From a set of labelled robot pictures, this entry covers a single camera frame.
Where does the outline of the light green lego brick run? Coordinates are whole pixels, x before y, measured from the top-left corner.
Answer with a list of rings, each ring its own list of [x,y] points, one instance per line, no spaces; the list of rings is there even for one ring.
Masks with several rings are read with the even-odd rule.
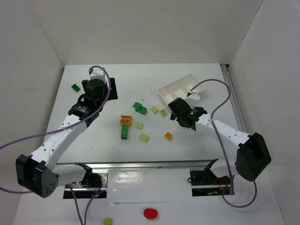
[[[165,109],[160,110],[159,113],[162,117],[167,115],[167,111]]]
[[[141,122],[138,122],[138,123],[136,124],[136,128],[137,128],[137,129],[142,129],[142,128],[143,128],[143,124],[142,124]]]
[[[156,106],[152,106],[152,107],[150,108],[150,111],[151,111],[152,113],[156,114],[156,113],[158,113],[158,108],[157,108]]]
[[[141,135],[139,136],[139,139],[140,139],[141,141],[147,143],[147,142],[149,141],[150,137],[147,136],[147,135],[145,135],[145,134],[141,134]]]

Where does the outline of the yellow flower printed lego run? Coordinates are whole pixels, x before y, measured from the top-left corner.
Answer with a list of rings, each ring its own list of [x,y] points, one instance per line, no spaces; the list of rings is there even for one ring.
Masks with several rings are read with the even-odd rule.
[[[131,115],[121,115],[120,125],[127,125],[130,127],[132,125],[132,116]]]

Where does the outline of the orange small lego brick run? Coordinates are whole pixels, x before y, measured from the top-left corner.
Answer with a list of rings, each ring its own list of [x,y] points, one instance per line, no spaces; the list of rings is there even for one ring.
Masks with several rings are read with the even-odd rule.
[[[167,132],[167,133],[165,134],[165,139],[166,139],[166,140],[171,141],[172,138],[173,138],[173,135],[172,135],[171,133]]]

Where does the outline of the tall green number lego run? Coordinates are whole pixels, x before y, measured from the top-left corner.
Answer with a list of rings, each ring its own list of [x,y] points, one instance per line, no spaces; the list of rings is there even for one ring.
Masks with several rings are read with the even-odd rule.
[[[122,125],[121,126],[120,137],[121,137],[122,140],[127,140],[128,139],[128,130],[129,130],[129,126],[128,125]]]

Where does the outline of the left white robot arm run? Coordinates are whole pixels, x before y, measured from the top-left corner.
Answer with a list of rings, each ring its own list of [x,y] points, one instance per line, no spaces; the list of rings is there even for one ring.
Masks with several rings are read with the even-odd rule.
[[[56,187],[74,182],[83,187],[101,186],[101,176],[84,163],[56,167],[72,142],[99,116],[101,105],[118,98],[114,78],[110,78],[110,84],[101,79],[83,80],[82,86],[85,93],[68,111],[61,132],[50,136],[30,155],[20,155],[15,162],[18,184],[42,198],[50,196]]]

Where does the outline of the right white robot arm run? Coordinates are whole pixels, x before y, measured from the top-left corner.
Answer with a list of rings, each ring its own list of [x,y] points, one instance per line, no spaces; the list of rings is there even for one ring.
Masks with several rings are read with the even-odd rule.
[[[228,166],[232,175],[239,175],[247,181],[253,182],[262,171],[271,163],[271,156],[262,135],[252,135],[238,131],[215,118],[202,107],[190,107],[188,103],[177,98],[168,104],[171,109],[171,120],[176,120],[184,128],[202,132],[219,141],[232,150],[236,159],[234,161],[217,160],[210,171],[218,177],[226,176]]]

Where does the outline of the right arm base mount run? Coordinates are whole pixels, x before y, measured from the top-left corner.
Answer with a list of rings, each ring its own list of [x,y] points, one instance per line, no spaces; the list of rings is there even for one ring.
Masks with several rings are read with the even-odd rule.
[[[216,177],[212,172],[190,171],[187,182],[191,184],[192,196],[217,196],[225,191],[225,195],[230,194],[230,179],[227,176]]]

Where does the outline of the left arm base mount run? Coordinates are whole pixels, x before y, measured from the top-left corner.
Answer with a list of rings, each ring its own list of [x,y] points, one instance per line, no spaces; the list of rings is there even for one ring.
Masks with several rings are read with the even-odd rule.
[[[108,170],[93,169],[93,173],[98,174],[99,178],[95,178],[88,185],[82,186],[78,182],[73,182],[65,186],[63,199],[73,199],[73,195],[69,187],[75,193],[77,199],[90,199],[96,194],[96,199],[105,199],[107,197]]]

